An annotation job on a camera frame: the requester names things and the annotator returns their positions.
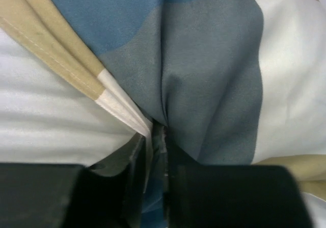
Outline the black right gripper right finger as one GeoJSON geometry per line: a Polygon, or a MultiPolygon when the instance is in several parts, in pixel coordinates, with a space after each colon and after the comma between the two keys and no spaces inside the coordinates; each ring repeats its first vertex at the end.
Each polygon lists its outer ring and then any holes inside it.
{"type": "Polygon", "coordinates": [[[161,206],[165,213],[204,212],[204,167],[166,136],[164,126],[153,129],[161,206]]]}

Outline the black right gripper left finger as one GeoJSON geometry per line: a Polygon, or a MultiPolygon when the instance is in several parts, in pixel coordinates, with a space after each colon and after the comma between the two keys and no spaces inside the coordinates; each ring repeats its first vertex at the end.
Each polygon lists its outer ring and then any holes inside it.
{"type": "Polygon", "coordinates": [[[141,226],[143,192],[146,182],[146,139],[135,134],[125,145],[89,169],[107,179],[121,178],[117,185],[121,196],[116,205],[120,206],[119,217],[129,227],[141,226]]]}

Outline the blue tan white pillowcase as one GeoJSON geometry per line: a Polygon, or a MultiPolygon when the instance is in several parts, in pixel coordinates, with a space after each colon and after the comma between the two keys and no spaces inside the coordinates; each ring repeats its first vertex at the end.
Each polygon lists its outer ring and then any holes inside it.
{"type": "MultiPolygon", "coordinates": [[[[140,227],[325,227],[319,0],[1,0],[1,32],[145,137],[140,227]],[[163,212],[156,124],[203,213],[163,212]]],[[[90,166],[1,161],[1,227],[129,227],[90,166]]]]}

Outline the white pillow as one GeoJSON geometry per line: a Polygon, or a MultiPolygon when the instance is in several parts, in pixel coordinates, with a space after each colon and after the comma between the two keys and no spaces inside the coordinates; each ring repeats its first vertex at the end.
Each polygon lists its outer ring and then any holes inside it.
{"type": "Polygon", "coordinates": [[[1,161],[90,166],[134,131],[1,32],[1,161]]]}

